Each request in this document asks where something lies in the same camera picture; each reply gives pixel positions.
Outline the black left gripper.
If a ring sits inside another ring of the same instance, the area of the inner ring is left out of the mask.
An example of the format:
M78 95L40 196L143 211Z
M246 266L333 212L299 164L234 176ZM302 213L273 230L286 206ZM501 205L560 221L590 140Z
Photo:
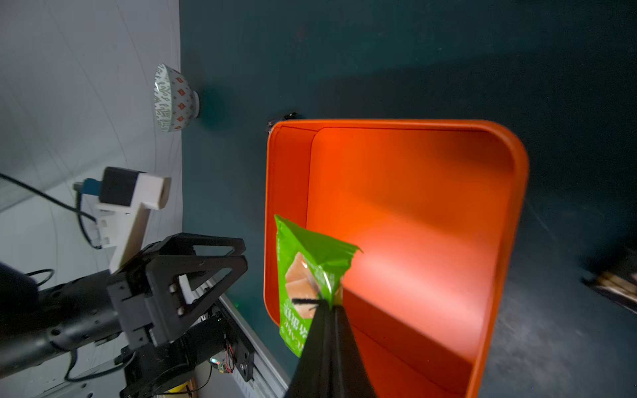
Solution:
M196 246L228 251L199 256ZM247 272L245 250L240 238L180 232L147 245L112 273L107 293L129 349L181 338Z

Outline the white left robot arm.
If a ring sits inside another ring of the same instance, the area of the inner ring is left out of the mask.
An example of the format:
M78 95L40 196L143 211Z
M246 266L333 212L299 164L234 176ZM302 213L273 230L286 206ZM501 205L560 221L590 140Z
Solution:
M1 374L10 376L91 343L126 336L130 371L190 371L219 332L197 321L247 271L239 238L179 233L148 245L116 271L43 290L1 268Z

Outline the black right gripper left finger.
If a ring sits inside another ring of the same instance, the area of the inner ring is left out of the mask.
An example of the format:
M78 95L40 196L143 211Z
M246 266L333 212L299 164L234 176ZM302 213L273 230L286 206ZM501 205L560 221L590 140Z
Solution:
M324 299L305 299L316 311L299 364L285 397L329 397L332 323L330 306Z

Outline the black drycake packet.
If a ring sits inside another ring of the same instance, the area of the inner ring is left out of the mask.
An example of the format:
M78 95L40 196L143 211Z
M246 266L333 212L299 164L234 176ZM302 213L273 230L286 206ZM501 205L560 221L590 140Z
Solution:
M270 133L272 131L272 129L274 129L274 127L280 123L280 122L284 122L284 121L288 121L288 120L297 120L300 118L300 114L297 112L291 112L288 114L284 114L283 116L280 116L277 119L272 119L267 123L267 127L266 127L266 131L268 133Z

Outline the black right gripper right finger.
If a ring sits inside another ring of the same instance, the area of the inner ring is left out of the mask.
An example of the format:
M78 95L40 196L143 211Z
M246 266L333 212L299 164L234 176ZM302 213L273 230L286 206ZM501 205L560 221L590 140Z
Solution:
M376 397L343 306L330 312L330 396L340 398Z

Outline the black cookie packet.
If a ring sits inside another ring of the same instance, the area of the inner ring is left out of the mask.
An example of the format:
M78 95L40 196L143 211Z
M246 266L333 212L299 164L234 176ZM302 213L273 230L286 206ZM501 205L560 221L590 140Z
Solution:
M636 313L636 245L616 246L587 264L582 283L622 308Z

